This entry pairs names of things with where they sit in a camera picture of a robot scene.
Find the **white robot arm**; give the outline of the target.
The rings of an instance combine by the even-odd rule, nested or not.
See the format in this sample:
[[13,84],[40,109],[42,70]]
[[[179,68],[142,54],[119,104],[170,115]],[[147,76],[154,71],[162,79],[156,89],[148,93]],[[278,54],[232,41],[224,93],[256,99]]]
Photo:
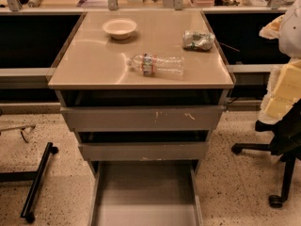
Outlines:
[[301,0],[265,26],[260,36],[278,39],[279,51],[290,58],[285,65],[272,68],[261,102],[259,121],[276,124],[301,99]]

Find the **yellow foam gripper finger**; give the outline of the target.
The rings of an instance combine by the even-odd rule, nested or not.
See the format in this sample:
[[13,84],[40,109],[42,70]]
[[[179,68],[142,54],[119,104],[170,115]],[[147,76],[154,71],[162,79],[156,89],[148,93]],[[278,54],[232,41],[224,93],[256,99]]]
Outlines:
[[271,98],[284,104],[294,104],[301,99],[301,59],[291,60],[275,67],[270,75]]
[[290,101],[281,97],[265,95],[261,102],[259,121],[266,124],[276,124],[281,121],[299,101],[300,99],[298,98],[294,98]]

